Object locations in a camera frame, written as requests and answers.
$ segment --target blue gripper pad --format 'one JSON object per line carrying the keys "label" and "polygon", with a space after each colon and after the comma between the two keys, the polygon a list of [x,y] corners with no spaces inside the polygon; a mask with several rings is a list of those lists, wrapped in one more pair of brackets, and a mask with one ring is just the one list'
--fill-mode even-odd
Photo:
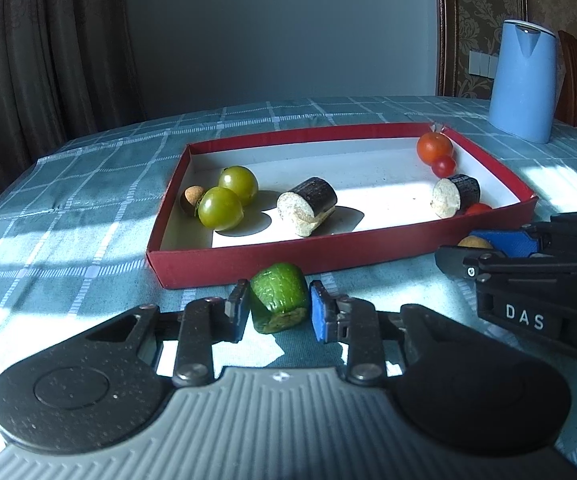
{"label": "blue gripper pad", "polygon": [[496,250],[509,258],[528,258],[540,249],[539,241],[531,238],[526,231],[471,231],[473,236],[483,238]]}
{"label": "blue gripper pad", "polygon": [[314,286],[309,287],[311,290],[311,323],[315,331],[315,338],[319,343],[326,340],[326,305],[322,298],[317,293]]}

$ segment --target metal bolt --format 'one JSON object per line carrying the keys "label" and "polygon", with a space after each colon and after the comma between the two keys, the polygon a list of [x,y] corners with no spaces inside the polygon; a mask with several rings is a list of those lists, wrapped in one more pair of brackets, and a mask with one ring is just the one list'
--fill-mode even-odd
{"label": "metal bolt", "polygon": [[181,378],[182,381],[198,381],[206,377],[207,374],[208,368],[200,363],[184,365],[177,372],[177,376]]}
{"label": "metal bolt", "polygon": [[374,381],[382,375],[382,370],[374,363],[362,363],[351,369],[351,375],[358,381]]}

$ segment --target blue tablecloth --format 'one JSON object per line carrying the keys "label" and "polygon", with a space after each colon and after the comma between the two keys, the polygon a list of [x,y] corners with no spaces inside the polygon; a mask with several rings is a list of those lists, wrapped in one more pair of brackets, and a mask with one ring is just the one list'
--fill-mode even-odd
{"label": "blue tablecloth", "polygon": [[[144,260],[157,207],[188,142],[330,124],[438,121],[524,179],[541,197],[537,218],[577,210],[577,128],[557,123],[549,144],[529,144],[492,127],[487,108],[487,101],[442,97],[267,102],[148,121],[69,142],[0,197],[0,373],[137,304],[172,311],[196,297],[227,295],[227,286],[163,290]],[[310,278],[381,310],[424,304],[554,364],[573,392],[557,447],[577,464],[577,362],[479,320],[473,286],[446,279],[432,255]],[[167,356],[162,368],[172,369],[171,353]],[[214,356],[219,373],[223,365],[336,365],[345,349],[317,345],[308,324],[272,336],[256,333],[249,323],[240,344],[218,344]],[[3,445],[0,437],[0,450]]]}

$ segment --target brown curtain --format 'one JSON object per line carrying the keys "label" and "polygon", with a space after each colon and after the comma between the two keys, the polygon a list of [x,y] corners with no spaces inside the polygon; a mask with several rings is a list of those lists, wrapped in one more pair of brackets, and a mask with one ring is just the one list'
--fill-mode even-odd
{"label": "brown curtain", "polygon": [[142,110],[123,0],[0,0],[0,193],[67,140]]}

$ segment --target blue kettle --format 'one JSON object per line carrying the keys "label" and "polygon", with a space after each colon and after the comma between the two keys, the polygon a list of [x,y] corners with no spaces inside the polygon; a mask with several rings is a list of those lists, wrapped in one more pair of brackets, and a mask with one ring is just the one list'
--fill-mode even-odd
{"label": "blue kettle", "polygon": [[555,113],[555,34],[505,20],[489,123],[530,142],[546,143]]}

